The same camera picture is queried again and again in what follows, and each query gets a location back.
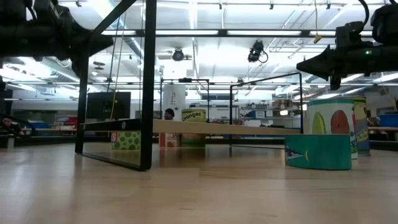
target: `teal container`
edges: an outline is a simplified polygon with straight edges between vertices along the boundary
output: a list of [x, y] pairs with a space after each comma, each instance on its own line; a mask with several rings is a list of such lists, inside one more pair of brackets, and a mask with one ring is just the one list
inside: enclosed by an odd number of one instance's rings
[[333, 98], [307, 103], [304, 134], [347, 134], [351, 158], [358, 158], [355, 135], [354, 99]]
[[291, 134], [285, 137], [288, 166], [350, 170], [351, 147], [348, 134]]

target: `blue bin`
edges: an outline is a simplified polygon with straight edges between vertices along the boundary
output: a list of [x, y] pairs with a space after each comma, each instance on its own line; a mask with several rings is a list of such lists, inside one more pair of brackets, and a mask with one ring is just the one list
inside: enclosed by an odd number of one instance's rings
[[398, 128], [398, 114], [380, 115], [380, 127]]

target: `black stand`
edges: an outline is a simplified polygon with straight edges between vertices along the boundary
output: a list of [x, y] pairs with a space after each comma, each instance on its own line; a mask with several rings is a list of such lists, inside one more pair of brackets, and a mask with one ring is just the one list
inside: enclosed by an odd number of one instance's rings
[[[289, 76], [292, 76], [292, 75], [300, 75], [300, 78], [299, 78], [300, 79], [300, 114], [301, 114], [301, 117], [300, 117], [300, 125], [301, 125], [300, 132], [301, 132], [301, 134], [303, 134], [303, 83], [302, 83], [302, 75], [301, 75], [300, 72], [294, 72], [294, 73], [289, 73], [289, 74], [286, 74], [286, 75], [279, 75], [279, 76], [276, 76], [276, 77], [263, 78], [263, 79], [260, 79], [260, 80], [254, 80], [254, 81], [250, 81], [250, 82], [244, 82], [244, 83], [238, 83], [238, 84], [230, 85], [229, 86], [229, 124], [232, 124], [232, 107], [233, 107], [233, 104], [232, 104], [232, 102], [233, 102], [232, 91], [233, 91], [234, 87], [239, 87], [239, 86], [244, 86], [244, 85], [255, 85], [256, 83], [263, 82], [263, 81], [266, 81], [266, 80], [273, 80], [275, 78], [284, 78], [284, 77], [289, 77]], [[231, 144], [231, 141], [232, 141], [232, 135], [229, 135], [230, 144]]]
[[[80, 95], [78, 102], [78, 123], [80, 124], [76, 133], [75, 152], [82, 156], [91, 157], [104, 162], [109, 162], [119, 166], [127, 167], [134, 170], [147, 170], [152, 165], [152, 131], [153, 131], [153, 110], [154, 110], [154, 77], [155, 77], [155, 33], [156, 33], [156, 0], [146, 0], [146, 22], [145, 22], [145, 45], [144, 45], [144, 80], [142, 88], [142, 119], [131, 121], [135, 124], [133, 129], [141, 129], [141, 153], [139, 164], [130, 164], [121, 161], [113, 161], [112, 159], [92, 155], [83, 152], [85, 131], [88, 131], [83, 123], [86, 121], [86, 99], [88, 84], [88, 59], [90, 55], [90, 42], [106, 30], [112, 22], [120, 17], [136, 0], [122, 0], [112, 12], [95, 28], [87, 40], [85, 49], [82, 49], [79, 58], [80, 66]], [[104, 123], [103, 130], [109, 124]]]

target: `fish graphic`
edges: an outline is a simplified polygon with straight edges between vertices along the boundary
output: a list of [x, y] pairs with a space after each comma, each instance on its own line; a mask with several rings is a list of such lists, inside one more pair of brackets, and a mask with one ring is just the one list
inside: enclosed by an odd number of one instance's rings
[[295, 159], [298, 157], [304, 156], [303, 154], [294, 151], [293, 149], [290, 149], [288, 146], [285, 148], [285, 158], [286, 159]]

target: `white cylinder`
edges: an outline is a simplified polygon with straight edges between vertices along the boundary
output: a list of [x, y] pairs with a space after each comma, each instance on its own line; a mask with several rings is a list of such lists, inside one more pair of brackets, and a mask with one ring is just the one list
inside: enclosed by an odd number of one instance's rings
[[182, 110], [185, 109], [185, 85], [164, 86], [162, 110], [168, 108], [174, 110], [174, 120], [181, 121]]

